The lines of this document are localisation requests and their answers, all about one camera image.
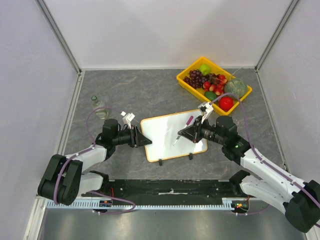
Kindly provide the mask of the orange framed whiteboard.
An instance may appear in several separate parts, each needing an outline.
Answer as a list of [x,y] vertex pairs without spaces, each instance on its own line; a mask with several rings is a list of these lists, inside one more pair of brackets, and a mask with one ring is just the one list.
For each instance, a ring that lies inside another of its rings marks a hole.
[[181,137],[175,143],[178,131],[185,128],[189,118],[193,117],[190,121],[193,123],[201,114],[200,110],[195,109],[143,119],[140,122],[142,134],[152,141],[152,144],[145,146],[147,160],[153,163],[206,152],[208,150],[206,139],[193,143]]

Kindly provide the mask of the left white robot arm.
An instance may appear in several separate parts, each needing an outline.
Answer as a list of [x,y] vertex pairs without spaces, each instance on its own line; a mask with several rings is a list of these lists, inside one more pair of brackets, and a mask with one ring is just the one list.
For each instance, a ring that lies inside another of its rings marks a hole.
[[56,205],[70,205],[81,194],[93,191],[99,197],[106,196],[110,185],[105,175],[95,171],[83,174],[91,166],[108,160],[116,146],[138,148],[152,144],[135,125],[121,128],[116,119],[104,121],[102,132],[88,148],[74,154],[53,155],[37,188],[37,194],[54,201]]

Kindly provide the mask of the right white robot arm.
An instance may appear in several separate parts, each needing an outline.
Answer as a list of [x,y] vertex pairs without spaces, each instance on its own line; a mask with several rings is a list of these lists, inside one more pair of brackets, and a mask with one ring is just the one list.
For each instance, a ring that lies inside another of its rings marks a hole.
[[238,134],[230,116],[219,116],[214,125],[197,117],[178,135],[193,143],[202,139],[220,144],[224,156],[247,169],[235,174],[229,191],[235,197],[256,197],[284,214],[288,222],[302,233],[318,226],[320,220],[320,185],[306,182],[283,170]]

